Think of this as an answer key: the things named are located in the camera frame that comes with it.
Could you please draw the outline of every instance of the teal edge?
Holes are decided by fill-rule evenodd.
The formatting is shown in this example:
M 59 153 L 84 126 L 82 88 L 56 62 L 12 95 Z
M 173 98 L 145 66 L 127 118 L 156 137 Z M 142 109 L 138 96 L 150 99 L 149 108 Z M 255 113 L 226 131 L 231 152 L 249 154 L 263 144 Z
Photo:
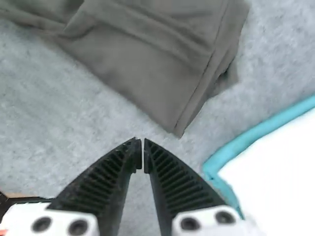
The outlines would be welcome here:
M 226 165 L 226 163 L 246 150 L 256 140 L 273 132 L 313 108 L 315 108 L 315 94 L 242 133 L 231 142 L 219 148 L 203 164 L 202 171 L 205 179 L 222 194 L 227 203 L 235 208 L 242 217 L 242 210 L 236 195 L 231 186 L 219 177 L 218 172 L 224 165 Z

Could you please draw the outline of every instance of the folded fabric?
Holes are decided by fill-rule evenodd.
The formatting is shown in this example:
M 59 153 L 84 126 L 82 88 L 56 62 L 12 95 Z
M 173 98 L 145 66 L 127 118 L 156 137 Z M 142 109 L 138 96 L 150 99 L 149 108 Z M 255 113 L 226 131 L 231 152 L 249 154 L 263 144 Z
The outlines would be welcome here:
M 247 13 L 243 0 L 0 0 L 0 16 L 53 39 L 177 136 L 235 82 Z

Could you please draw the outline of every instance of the screw hole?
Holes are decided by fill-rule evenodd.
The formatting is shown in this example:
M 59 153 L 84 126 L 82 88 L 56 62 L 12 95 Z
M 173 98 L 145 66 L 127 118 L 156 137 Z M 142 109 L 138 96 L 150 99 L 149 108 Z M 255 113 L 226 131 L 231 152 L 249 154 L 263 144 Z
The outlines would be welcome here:
M 32 226 L 34 232 L 44 232 L 47 230 L 51 224 L 51 218 L 49 217 L 42 217 L 36 220 Z
M 219 211 L 216 214 L 216 220 L 219 224 L 233 224 L 235 223 L 235 218 L 227 211 Z
M 200 228 L 200 225 L 197 220 L 193 218 L 184 218 L 181 221 L 181 227 L 183 230 L 194 231 Z
M 69 234 L 72 236 L 83 235 L 88 229 L 88 223 L 85 220 L 76 220 L 69 227 Z

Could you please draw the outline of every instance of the carpet floor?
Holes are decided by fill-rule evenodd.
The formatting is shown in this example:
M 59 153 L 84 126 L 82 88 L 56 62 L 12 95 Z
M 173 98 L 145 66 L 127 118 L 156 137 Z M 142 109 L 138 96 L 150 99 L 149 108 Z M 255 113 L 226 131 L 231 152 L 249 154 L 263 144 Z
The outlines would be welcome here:
M 201 173 L 217 148 L 315 93 L 315 2 L 248 0 L 240 82 L 210 99 L 182 139 L 27 29 L 0 20 L 0 189 L 55 196 L 104 153 L 149 138 Z M 131 178 L 120 235 L 158 236 L 149 177 Z

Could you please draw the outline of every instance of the gray towel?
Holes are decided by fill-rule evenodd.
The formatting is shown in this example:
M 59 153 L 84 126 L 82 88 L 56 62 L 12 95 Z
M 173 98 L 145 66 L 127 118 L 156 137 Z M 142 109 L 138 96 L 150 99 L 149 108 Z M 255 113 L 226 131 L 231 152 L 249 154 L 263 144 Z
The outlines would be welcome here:
M 0 16 L 52 39 L 179 137 L 235 83 L 247 13 L 243 0 L 0 0 Z

